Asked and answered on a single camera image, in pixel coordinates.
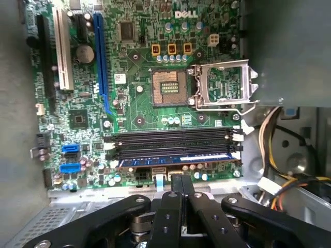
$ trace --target gray metal panel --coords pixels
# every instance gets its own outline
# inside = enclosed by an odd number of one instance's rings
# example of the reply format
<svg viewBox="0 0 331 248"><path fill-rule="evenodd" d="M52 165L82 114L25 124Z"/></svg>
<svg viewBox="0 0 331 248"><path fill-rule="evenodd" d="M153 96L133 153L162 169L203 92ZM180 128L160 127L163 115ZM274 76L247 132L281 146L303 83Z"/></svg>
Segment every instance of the gray metal panel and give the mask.
<svg viewBox="0 0 331 248"><path fill-rule="evenodd" d="M330 0L246 1L247 55L261 105L331 106Z"/></svg>

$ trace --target metal screw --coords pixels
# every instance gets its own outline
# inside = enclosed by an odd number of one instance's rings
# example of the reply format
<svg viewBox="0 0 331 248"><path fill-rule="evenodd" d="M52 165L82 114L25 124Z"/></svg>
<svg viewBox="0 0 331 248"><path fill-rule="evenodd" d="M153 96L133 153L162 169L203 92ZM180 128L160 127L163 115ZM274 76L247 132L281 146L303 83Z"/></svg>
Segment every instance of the metal screw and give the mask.
<svg viewBox="0 0 331 248"><path fill-rule="evenodd" d="M229 198L228 201L232 204L235 204L238 202L238 200L236 198Z"/></svg>
<svg viewBox="0 0 331 248"><path fill-rule="evenodd" d="M144 242L140 242L140 243L136 246L136 248L146 248L146 246L147 246L147 241L144 241Z"/></svg>
<svg viewBox="0 0 331 248"><path fill-rule="evenodd" d="M200 198L200 197L202 197L202 194L201 194L201 193L195 193L194 196L195 196L196 198Z"/></svg>
<svg viewBox="0 0 331 248"><path fill-rule="evenodd" d="M142 202L144 202L144 201L145 201L145 199L143 199L143 198L137 198L137 199L136 199L136 202L137 202L137 203L142 203Z"/></svg>
<svg viewBox="0 0 331 248"><path fill-rule="evenodd" d="M233 120L240 120L240 115L239 115L239 114L234 114L234 115L232 116L232 119L233 119Z"/></svg>
<svg viewBox="0 0 331 248"><path fill-rule="evenodd" d="M49 248L51 247L51 242L49 240L43 240L35 245L34 248Z"/></svg>
<svg viewBox="0 0 331 248"><path fill-rule="evenodd" d="M175 192L171 192L168 196L170 196L170 197L176 197L177 194Z"/></svg>
<svg viewBox="0 0 331 248"><path fill-rule="evenodd" d="M238 171L238 170L235 170L234 172L233 172L233 176L234 177L240 177L242 174L240 173L240 171Z"/></svg>

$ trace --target dell logo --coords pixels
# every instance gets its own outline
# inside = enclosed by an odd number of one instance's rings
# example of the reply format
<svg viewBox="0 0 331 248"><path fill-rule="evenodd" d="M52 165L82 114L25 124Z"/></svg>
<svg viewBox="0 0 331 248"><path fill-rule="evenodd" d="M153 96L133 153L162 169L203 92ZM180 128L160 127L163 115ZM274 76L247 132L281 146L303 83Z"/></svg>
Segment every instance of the dell logo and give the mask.
<svg viewBox="0 0 331 248"><path fill-rule="evenodd" d="M198 18L196 11L175 11L175 18Z"/></svg>

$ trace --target integrated circuit chip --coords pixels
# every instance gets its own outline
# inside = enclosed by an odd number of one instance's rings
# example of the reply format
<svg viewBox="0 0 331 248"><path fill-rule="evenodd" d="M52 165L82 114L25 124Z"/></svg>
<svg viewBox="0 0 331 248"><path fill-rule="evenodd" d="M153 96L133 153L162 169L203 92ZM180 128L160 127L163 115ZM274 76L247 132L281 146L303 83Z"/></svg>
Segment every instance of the integrated circuit chip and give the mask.
<svg viewBox="0 0 331 248"><path fill-rule="evenodd" d="M87 110L69 110L69 122L71 129L88 128Z"/></svg>
<svg viewBox="0 0 331 248"><path fill-rule="evenodd" d="M120 33L121 33L121 41L124 42L133 42L134 41L134 31L133 31L133 23L132 22L121 22Z"/></svg>

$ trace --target white pci slot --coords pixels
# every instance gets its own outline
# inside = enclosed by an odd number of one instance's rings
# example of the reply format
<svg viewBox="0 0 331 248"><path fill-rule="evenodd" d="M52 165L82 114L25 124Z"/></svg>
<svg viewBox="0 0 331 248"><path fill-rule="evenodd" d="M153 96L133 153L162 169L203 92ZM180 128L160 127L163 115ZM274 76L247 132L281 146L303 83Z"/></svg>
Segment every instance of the white pci slot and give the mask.
<svg viewBox="0 0 331 248"><path fill-rule="evenodd" d="M63 10L54 7L52 8L52 12L54 20L60 89L73 90L69 24L67 14Z"/></svg>

